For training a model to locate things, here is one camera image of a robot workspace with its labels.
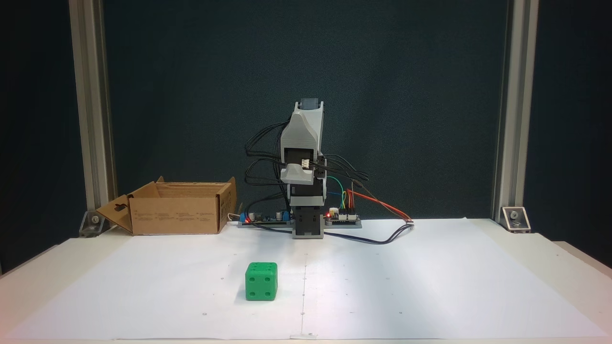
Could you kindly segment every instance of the black cable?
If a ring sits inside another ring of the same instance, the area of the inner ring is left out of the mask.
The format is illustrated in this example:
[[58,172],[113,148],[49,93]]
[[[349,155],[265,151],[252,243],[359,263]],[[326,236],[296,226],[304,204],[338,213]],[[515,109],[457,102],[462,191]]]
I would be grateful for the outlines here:
[[[281,163],[280,161],[272,159],[272,158],[259,158],[259,159],[255,160],[253,163],[251,163],[251,165],[249,165],[249,167],[244,171],[244,182],[245,183],[247,183],[248,185],[257,185],[257,186],[264,186],[264,185],[280,185],[280,186],[283,186],[283,185],[285,185],[285,183],[282,182],[280,179],[251,176],[251,174],[250,174],[251,170],[260,161],[269,161],[269,162],[272,162],[274,165],[283,165],[283,166],[285,165],[284,163]],[[274,182],[273,183],[255,183],[255,182],[250,181],[250,179],[260,179],[260,180],[274,181]]]
[[396,240],[397,237],[399,237],[400,234],[402,232],[404,232],[404,230],[407,230],[408,228],[412,228],[412,227],[414,227],[413,223],[406,223],[406,224],[402,225],[401,227],[399,227],[395,232],[393,232],[393,234],[391,234],[391,236],[387,240],[383,240],[383,241],[372,240],[372,239],[368,239],[366,237],[359,237],[359,236],[353,236],[353,235],[348,235],[348,234],[340,234],[340,233],[325,232],[325,235],[331,235],[331,236],[335,236],[335,237],[341,237],[342,239],[348,239],[348,240],[364,242],[366,244],[386,245],[386,244]]
[[344,176],[346,176],[347,178],[353,179],[350,174],[355,175],[355,179],[360,179],[361,181],[367,182],[370,180],[370,175],[367,174],[366,172],[363,171],[354,171],[354,170],[345,170],[345,169],[341,169],[341,168],[334,168],[331,166],[325,166],[322,165],[320,163],[316,163],[313,162],[312,163],[314,166],[317,166],[318,168],[322,169],[322,170],[326,170],[328,172],[333,172],[333,173],[338,173],[338,174],[343,174]]

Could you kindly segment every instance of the cardboard box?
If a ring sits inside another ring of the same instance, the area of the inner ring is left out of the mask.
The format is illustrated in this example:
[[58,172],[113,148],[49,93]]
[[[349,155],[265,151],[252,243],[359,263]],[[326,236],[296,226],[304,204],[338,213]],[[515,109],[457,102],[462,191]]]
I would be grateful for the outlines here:
[[236,208],[236,180],[165,182],[159,177],[97,211],[133,235],[217,234]]

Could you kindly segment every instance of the box flap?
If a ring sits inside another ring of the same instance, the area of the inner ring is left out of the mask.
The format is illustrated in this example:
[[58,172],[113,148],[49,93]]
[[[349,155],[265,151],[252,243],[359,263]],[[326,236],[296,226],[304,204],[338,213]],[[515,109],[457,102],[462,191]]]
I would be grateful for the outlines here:
[[155,182],[150,182],[140,189],[128,193],[127,198],[159,198],[159,192],[155,187]]
[[130,221],[130,209],[128,208],[128,198],[126,195],[119,196],[113,201],[98,208],[102,216],[117,224],[117,226],[132,233],[132,222]]
[[217,228],[219,231],[228,221],[228,213],[236,210],[236,179],[232,177],[217,192]]
[[158,183],[157,191],[162,198],[214,198],[226,185],[226,183]]

